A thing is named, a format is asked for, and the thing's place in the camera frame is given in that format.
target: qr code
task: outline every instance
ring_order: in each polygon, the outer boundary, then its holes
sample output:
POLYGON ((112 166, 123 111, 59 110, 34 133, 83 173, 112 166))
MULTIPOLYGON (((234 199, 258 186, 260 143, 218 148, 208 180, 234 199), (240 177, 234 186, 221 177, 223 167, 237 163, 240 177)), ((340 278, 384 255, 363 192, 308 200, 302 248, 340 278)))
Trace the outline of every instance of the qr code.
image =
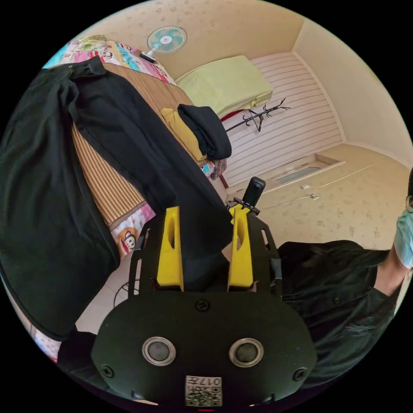
POLYGON ((222 386, 220 377, 186 376, 185 387, 187 406, 222 406, 222 386))

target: face mask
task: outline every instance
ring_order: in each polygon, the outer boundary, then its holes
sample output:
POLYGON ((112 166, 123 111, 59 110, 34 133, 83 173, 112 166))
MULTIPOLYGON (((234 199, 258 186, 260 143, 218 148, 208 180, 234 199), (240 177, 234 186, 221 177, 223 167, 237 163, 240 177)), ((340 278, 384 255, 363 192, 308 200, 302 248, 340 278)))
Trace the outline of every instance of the face mask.
POLYGON ((395 250, 406 268, 413 268, 413 213, 405 210, 397 220, 395 250))

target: electric fan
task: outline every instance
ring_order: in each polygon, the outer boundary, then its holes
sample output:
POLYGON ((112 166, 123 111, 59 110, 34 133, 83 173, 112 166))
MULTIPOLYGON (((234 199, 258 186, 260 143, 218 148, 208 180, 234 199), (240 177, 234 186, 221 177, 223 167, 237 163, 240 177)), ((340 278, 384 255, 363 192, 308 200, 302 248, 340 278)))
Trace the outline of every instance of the electric fan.
POLYGON ((148 37, 148 53, 142 52, 140 57, 148 62, 154 63, 156 59, 153 54, 172 53, 180 49, 186 42, 187 34, 182 27, 164 26, 154 30, 148 37))

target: coat rack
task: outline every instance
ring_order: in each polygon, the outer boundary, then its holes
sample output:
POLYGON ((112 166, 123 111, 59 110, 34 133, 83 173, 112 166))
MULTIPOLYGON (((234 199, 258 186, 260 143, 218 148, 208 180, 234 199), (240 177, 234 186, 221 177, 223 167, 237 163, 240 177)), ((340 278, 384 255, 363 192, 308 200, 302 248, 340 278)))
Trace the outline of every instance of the coat rack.
POLYGON ((251 109, 248 109, 248 112, 250 113, 250 116, 248 118, 245 118, 245 115, 242 116, 242 118, 244 119, 242 122, 237 123, 234 126, 231 126, 229 129, 226 129, 226 132, 229 132, 230 130, 237 128, 240 125, 246 124, 247 126, 249 126, 248 122, 250 122, 251 120, 254 121, 255 126, 257 127, 258 132, 261 132, 261 125, 262 125, 262 121, 264 120, 263 115, 267 115, 267 117, 271 117, 270 112, 276 111, 277 109, 291 109, 288 106, 281 106, 284 103, 285 98, 277 105, 274 106, 272 108, 267 109, 266 105, 264 105, 262 107, 263 111, 260 113, 256 113, 254 111, 252 111, 251 109), (255 118, 259 118, 259 124, 257 125, 257 121, 255 120, 255 118))

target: bamboo mat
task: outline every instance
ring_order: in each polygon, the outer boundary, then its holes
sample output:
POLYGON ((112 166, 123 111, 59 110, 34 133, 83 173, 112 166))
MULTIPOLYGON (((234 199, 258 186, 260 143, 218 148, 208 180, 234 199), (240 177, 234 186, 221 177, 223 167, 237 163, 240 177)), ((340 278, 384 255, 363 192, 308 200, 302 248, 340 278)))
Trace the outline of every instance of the bamboo mat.
MULTIPOLYGON (((164 124, 166 122, 160 114, 163 108, 176 110, 180 103, 192 104, 185 92, 175 85, 165 83, 146 73, 140 73, 112 63, 104 63, 103 66, 106 70, 127 79, 158 114, 164 124)), ((178 136, 170 128, 169 130, 190 154, 178 136)), ((97 207, 109 227, 119 222, 120 218, 126 219, 133 211, 144 204, 145 200, 136 188, 102 159, 74 125, 73 140, 86 182, 90 187, 97 207)))

